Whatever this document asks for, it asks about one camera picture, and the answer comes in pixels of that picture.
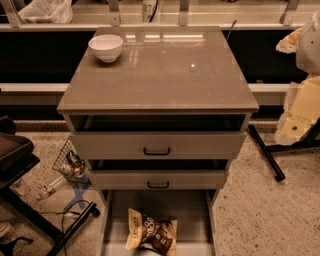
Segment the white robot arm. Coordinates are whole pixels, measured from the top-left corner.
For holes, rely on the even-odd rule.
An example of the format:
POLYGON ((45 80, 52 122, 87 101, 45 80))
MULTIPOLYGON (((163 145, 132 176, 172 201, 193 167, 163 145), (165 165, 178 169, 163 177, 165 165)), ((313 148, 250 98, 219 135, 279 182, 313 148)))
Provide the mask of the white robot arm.
POLYGON ((301 83, 292 82, 286 92, 275 141, 292 145, 300 141, 320 118, 320 10, 302 28, 279 41, 276 50, 296 54, 296 66, 307 73, 301 83))

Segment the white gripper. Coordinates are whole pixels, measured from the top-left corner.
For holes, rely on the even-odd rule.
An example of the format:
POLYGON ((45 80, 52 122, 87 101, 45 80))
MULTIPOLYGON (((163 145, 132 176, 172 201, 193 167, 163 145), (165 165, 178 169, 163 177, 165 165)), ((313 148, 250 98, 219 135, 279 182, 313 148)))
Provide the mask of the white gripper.
POLYGON ((275 141, 284 146, 299 142, 320 118, 320 76, 292 82, 286 92, 275 141))

